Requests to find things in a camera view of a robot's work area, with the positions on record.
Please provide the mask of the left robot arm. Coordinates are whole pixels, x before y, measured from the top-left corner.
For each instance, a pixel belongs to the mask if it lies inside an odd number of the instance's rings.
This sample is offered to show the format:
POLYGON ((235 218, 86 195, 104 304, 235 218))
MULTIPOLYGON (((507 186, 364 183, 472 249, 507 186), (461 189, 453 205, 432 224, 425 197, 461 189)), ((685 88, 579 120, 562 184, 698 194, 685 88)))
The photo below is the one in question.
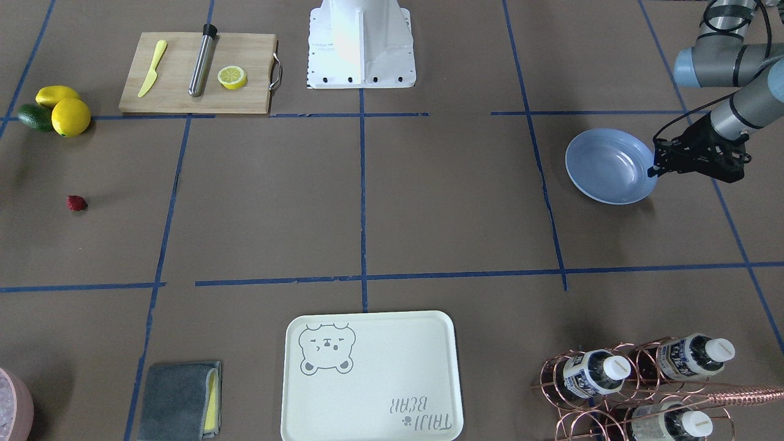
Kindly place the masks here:
POLYGON ((709 103, 704 115, 671 140, 656 134, 650 178, 666 173, 700 173, 725 183, 739 181, 751 161, 750 135, 783 115, 782 44, 745 43, 756 12, 768 20, 762 1, 711 1, 703 12, 693 47, 681 50, 674 80, 692 88, 733 87, 709 103))

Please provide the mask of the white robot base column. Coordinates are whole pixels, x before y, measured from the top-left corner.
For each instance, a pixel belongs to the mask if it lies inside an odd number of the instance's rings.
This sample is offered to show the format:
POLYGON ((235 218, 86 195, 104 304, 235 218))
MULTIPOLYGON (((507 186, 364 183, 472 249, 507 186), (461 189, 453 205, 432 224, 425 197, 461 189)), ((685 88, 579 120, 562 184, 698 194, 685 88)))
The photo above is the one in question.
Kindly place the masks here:
POLYGON ((323 1, 309 16, 308 89, 417 83, 412 19, 397 1, 323 1))

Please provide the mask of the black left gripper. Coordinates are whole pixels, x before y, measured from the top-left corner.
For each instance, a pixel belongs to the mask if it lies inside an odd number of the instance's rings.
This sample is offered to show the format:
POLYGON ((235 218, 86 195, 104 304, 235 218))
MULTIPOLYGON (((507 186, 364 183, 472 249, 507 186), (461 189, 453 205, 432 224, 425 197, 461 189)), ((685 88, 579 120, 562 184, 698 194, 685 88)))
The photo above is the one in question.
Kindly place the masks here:
POLYGON ((697 172, 725 183, 737 182, 744 178, 745 164, 752 160, 745 150, 748 139, 745 132, 735 140, 725 139, 714 129, 711 117, 705 115, 672 140, 659 136, 652 139, 654 165, 647 169, 647 177, 697 172))

